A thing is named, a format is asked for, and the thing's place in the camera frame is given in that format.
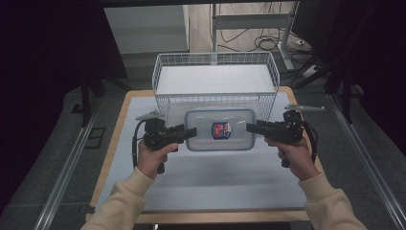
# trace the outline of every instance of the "hand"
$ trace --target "hand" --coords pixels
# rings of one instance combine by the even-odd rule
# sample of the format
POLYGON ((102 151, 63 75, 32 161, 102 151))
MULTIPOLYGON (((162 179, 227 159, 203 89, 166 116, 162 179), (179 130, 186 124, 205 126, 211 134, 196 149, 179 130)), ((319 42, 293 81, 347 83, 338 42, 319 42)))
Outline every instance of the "hand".
POLYGON ((320 173, 310 158, 310 152, 305 138, 302 138, 302 140, 295 145, 275 142, 270 138, 265 138, 265 142, 271 147, 278 148, 278 156, 280 159, 289 159, 290 171, 301 181, 310 179, 320 173))
POLYGON ((178 148, 177 143, 163 147, 160 150, 153 150, 144 144, 144 140, 138 144, 138 170, 151 179, 155 179, 159 164, 168 161, 168 153, 178 148))

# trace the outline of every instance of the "label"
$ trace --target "label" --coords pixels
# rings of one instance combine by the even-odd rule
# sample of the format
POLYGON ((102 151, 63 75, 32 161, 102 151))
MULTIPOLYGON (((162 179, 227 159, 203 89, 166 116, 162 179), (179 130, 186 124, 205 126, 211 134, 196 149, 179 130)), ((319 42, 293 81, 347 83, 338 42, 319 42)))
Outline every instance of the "label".
POLYGON ((231 126, 228 122, 213 123, 212 136, 215 140, 229 139, 231 135, 231 126))

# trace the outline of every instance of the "metal bracket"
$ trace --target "metal bracket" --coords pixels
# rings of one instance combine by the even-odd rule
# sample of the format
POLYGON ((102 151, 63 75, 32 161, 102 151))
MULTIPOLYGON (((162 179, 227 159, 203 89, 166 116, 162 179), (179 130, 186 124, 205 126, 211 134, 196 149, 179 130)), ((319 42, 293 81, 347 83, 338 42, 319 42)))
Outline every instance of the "metal bracket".
POLYGON ((155 109, 152 112, 149 112, 149 113, 144 114, 142 116, 138 116, 135 120, 136 121, 144 121, 144 120, 149 120, 149 119, 159 118, 159 117, 165 117, 165 114, 163 114, 162 112, 155 109))
POLYGON ((296 111, 312 111, 312 112, 325 111, 324 106, 312 107, 312 106, 303 106, 303 105, 297 105, 297 104, 292 104, 292 103, 285 106, 284 109, 296 110, 296 111))

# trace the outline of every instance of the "white panel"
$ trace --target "white panel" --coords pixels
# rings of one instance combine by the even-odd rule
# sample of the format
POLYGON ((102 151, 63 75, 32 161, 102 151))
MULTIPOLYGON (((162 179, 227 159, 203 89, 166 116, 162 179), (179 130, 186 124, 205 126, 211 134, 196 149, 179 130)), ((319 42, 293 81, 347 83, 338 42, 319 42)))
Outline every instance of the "white panel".
POLYGON ((121 54, 187 51, 183 6, 106 8, 121 54))
POLYGON ((156 90, 157 95, 273 92, 265 64, 163 66, 156 90))

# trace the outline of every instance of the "plastic container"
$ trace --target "plastic container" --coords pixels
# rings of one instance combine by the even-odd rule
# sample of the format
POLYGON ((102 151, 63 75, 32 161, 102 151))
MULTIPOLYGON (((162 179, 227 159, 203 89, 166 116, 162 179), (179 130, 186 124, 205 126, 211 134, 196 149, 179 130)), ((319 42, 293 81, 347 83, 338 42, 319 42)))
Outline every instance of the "plastic container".
POLYGON ((185 127, 197 127, 197 135, 188 139, 186 145, 191 151, 250 150, 255 135, 245 128, 255 120, 255 112, 248 108, 189 111, 185 115, 185 127))

